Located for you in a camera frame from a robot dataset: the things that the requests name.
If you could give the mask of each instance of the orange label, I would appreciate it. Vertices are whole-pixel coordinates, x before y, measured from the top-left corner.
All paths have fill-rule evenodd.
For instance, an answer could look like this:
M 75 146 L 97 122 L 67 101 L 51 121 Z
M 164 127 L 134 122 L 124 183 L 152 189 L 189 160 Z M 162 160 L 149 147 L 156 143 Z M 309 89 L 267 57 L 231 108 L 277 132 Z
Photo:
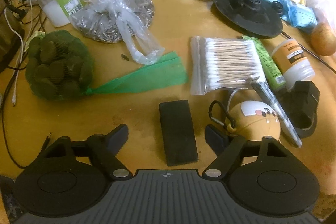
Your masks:
M 284 74 L 289 68 L 295 64 L 307 59 L 303 49 L 298 42 L 293 39 L 283 44 L 272 56 L 279 70 Z

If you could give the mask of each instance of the carabiner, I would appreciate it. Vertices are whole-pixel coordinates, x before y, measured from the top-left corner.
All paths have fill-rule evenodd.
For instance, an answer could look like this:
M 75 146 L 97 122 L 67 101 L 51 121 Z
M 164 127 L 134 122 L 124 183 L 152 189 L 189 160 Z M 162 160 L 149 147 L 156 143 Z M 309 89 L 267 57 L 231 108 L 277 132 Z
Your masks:
M 226 108 L 224 107 L 223 103 L 220 102 L 220 101 L 217 101 L 217 100 L 214 100 L 214 101 L 211 103 L 210 107 L 209 107 L 209 118 L 210 118 L 210 120 L 214 121 L 214 122 L 217 123 L 217 124 L 220 124 L 221 126 L 223 126 L 223 127 L 225 128 L 225 130 L 227 130 L 227 126 L 226 126 L 226 124 L 225 124 L 224 122 L 222 122 L 222 121 L 216 119 L 214 116 L 212 116 L 212 109 L 213 109 L 213 106 L 214 106 L 215 104 L 217 104 L 217 105 L 220 106 L 220 108 L 221 108 L 222 111 L 224 112 L 226 118 L 228 118 L 229 121 L 231 122 L 231 127 L 232 127 L 232 128 L 235 128 L 235 127 L 236 127 L 236 120 L 233 119 L 233 118 L 229 115 L 229 113 L 227 112 L 227 110 L 226 110 Z

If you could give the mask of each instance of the black lid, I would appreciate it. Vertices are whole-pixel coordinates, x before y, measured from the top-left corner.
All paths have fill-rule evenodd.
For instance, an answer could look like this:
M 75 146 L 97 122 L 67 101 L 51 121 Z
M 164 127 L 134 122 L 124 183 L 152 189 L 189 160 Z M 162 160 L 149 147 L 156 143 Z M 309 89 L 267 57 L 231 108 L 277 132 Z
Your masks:
M 272 38 L 282 32 L 282 21 L 265 0 L 214 0 L 217 9 L 230 21 L 256 37 Z

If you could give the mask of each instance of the blue plastic packaging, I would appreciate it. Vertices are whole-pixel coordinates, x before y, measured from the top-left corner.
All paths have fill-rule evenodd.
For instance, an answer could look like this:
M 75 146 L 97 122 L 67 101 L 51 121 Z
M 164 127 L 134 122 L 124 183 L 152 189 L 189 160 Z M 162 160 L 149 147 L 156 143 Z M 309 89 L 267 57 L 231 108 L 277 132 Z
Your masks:
M 313 10 L 291 0 L 266 0 L 268 2 L 279 1 L 283 5 L 283 20 L 290 23 L 291 26 L 297 27 L 306 33 L 311 33 L 317 25 L 316 16 Z

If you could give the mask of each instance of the potato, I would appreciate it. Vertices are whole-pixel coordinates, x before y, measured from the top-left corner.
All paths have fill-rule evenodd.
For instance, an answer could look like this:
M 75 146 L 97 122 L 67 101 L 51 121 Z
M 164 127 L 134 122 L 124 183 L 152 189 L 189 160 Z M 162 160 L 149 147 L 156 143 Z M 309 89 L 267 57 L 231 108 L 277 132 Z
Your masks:
M 311 46 L 322 56 L 330 56 L 336 52 L 335 31 L 328 23 L 319 23 L 311 33 Z

